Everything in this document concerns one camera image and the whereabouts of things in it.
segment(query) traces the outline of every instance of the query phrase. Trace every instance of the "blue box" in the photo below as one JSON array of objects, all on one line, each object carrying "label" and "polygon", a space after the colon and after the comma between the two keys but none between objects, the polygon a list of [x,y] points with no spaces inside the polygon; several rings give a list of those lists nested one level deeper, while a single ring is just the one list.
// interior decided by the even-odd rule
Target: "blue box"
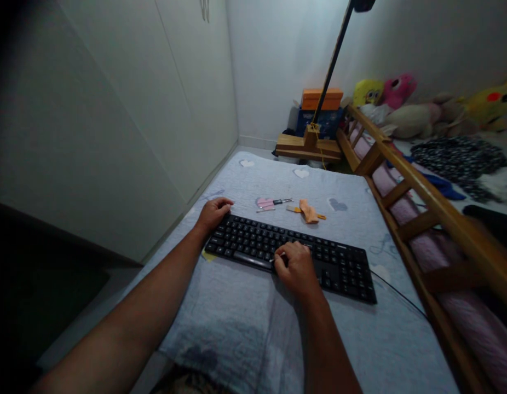
[{"label": "blue box", "polygon": [[[315,111],[303,111],[299,108],[299,114],[297,115],[296,136],[304,137],[307,125],[314,118],[314,112]],[[334,140],[336,138],[336,132],[339,122],[341,121],[342,113],[342,108],[337,111],[321,111],[319,113],[318,124],[321,125],[319,128],[320,140]]]}]

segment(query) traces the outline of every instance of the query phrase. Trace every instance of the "person's left hand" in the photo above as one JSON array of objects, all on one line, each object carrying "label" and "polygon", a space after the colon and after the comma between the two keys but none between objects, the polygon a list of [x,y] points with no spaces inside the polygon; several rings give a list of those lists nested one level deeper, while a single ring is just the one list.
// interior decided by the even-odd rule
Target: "person's left hand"
[{"label": "person's left hand", "polygon": [[209,234],[230,211],[232,205],[233,201],[225,197],[219,197],[215,200],[208,201],[204,204],[199,220],[197,220],[194,228],[200,229],[204,234]]}]

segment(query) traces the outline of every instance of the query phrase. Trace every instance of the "pink plush toy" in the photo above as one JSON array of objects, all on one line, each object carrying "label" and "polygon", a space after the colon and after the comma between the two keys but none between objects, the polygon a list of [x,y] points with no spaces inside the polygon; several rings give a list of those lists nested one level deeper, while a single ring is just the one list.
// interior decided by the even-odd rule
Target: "pink plush toy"
[{"label": "pink plush toy", "polygon": [[392,109],[398,109],[411,96],[418,83],[410,74],[402,74],[395,79],[385,82],[383,89],[383,104]]}]

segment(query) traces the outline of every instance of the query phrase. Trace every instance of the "yellow plush toy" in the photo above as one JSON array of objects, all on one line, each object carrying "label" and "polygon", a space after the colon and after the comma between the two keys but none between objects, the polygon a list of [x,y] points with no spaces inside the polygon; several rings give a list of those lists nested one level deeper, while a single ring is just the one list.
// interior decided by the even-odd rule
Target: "yellow plush toy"
[{"label": "yellow plush toy", "polygon": [[487,131],[499,131],[507,128],[500,118],[507,114],[507,82],[476,93],[463,102],[469,117],[480,128]]},{"label": "yellow plush toy", "polygon": [[383,94],[383,82],[373,79],[364,79],[356,83],[354,89],[354,105],[356,107],[365,104],[377,105]]}]

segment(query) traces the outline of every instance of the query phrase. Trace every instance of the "keyboard cable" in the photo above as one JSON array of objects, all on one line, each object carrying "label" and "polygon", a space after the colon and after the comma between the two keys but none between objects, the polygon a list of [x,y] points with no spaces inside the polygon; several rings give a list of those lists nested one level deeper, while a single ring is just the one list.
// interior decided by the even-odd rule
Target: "keyboard cable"
[{"label": "keyboard cable", "polygon": [[409,304],[411,304],[412,306],[414,306],[418,312],[420,312],[423,317],[425,317],[425,319],[430,323],[429,321],[429,318],[427,317],[427,315],[420,309],[418,308],[418,306],[416,306],[416,304],[412,301],[410,301],[407,297],[405,297],[397,288],[395,288],[393,285],[391,285],[389,282],[387,282],[385,279],[383,279],[381,276],[379,276],[378,274],[376,274],[374,271],[370,270],[371,273],[373,273],[374,275],[376,275],[378,278],[380,278],[386,285],[390,286],[390,288],[392,290],[394,290],[396,293],[398,293],[400,296],[402,296],[405,300],[407,300],[407,302]]}]

